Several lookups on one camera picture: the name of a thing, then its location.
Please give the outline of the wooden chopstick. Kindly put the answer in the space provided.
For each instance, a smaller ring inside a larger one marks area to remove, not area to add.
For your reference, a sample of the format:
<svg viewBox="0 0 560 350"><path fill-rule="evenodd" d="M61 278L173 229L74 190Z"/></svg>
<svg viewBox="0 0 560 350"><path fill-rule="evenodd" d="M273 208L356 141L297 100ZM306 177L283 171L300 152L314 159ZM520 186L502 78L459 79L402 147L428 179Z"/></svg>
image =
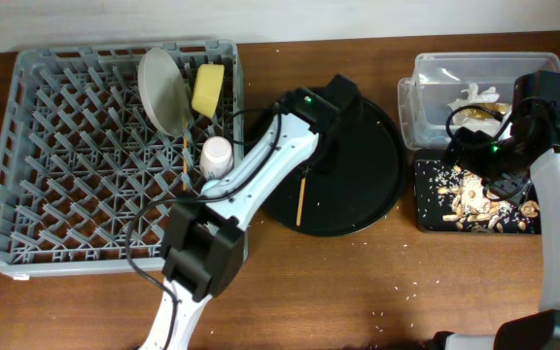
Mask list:
<svg viewBox="0 0 560 350"><path fill-rule="evenodd" d="M306 180L307 180L306 175L304 175L300 180L298 203L297 203L297 215L296 215L296 226L298 228L301 226L301 222L302 222L303 202L304 202L304 195L305 195L305 188L306 188Z"/></svg>
<svg viewBox="0 0 560 350"><path fill-rule="evenodd" d="M188 149L188 140L185 136L185 131L187 130L187 117L183 117L183 148L181 151L182 154L182 159L183 159L183 169L182 169L182 173L181 173L181 180L182 180L182 190L184 192L187 191L187 184L186 181L184 180L185 176L188 174L188 162L185 158L185 151Z"/></svg>

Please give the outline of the pink plastic cup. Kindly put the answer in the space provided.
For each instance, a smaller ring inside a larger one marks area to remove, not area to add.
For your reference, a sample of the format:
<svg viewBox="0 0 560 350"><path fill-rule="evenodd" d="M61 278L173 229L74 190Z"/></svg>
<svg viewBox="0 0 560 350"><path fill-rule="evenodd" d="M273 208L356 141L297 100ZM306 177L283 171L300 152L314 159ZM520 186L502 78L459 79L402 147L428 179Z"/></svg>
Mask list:
<svg viewBox="0 0 560 350"><path fill-rule="evenodd" d="M199 167L207 180L221 179L233 166L232 146L220 136L207 139L202 147Z"/></svg>

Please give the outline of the yellow bowl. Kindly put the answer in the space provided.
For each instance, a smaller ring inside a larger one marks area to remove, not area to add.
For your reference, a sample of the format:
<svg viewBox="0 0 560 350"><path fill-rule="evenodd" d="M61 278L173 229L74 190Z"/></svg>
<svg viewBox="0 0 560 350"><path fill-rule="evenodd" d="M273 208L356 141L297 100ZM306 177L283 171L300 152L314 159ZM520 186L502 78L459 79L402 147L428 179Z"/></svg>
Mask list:
<svg viewBox="0 0 560 350"><path fill-rule="evenodd" d="M212 119L216 113L225 66L220 64L202 64L196 74L192 108L199 114Z"/></svg>

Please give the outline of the grey round plate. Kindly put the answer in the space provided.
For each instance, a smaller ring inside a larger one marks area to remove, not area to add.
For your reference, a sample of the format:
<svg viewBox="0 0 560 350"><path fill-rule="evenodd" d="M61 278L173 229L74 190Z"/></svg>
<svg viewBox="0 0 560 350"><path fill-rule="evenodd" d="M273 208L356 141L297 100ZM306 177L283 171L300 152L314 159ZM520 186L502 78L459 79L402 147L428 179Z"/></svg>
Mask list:
<svg viewBox="0 0 560 350"><path fill-rule="evenodd" d="M138 89L144 111L158 132L179 138L191 115L187 87L170 54L152 48L139 63Z"/></svg>

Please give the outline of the blue plastic cup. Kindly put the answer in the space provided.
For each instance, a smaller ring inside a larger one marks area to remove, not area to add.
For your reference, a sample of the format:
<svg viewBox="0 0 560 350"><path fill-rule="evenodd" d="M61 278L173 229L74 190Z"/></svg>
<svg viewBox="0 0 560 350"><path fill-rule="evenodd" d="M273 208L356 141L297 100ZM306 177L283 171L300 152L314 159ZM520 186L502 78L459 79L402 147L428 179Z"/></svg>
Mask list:
<svg viewBox="0 0 560 350"><path fill-rule="evenodd" d="M204 195L209 189L215 187L220 183L220 180L214 179L207 181L200 190L200 194Z"/></svg>

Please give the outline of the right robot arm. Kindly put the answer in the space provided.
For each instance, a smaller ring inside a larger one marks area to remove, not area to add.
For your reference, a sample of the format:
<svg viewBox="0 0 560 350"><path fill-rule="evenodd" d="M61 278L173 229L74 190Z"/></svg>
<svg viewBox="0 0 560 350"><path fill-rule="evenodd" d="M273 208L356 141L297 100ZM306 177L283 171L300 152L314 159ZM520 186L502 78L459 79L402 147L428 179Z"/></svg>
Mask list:
<svg viewBox="0 0 560 350"><path fill-rule="evenodd" d="M510 114L494 116L501 122L494 135L464 126L450 132L442 161L479 176L500 200L517 201L521 177L533 184L542 230L540 310L493 335L438 332L428 349L560 349L560 73L517 78Z"/></svg>

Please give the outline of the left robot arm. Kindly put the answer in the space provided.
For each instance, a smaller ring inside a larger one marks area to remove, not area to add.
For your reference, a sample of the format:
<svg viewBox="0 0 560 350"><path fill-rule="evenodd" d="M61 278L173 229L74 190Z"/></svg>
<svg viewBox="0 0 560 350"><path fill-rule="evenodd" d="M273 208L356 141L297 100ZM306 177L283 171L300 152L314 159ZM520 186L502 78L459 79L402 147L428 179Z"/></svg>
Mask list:
<svg viewBox="0 0 560 350"><path fill-rule="evenodd" d="M185 349L206 304L233 281L247 256L247 229L261 205L297 167L316 162L343 123L362 112L357 85L337 74L322 89L287 92L271 109L257 144L199 196L164 200L169 223L161 239L162 280L127 253L129 266L162 291L145 349Z"/></svg>

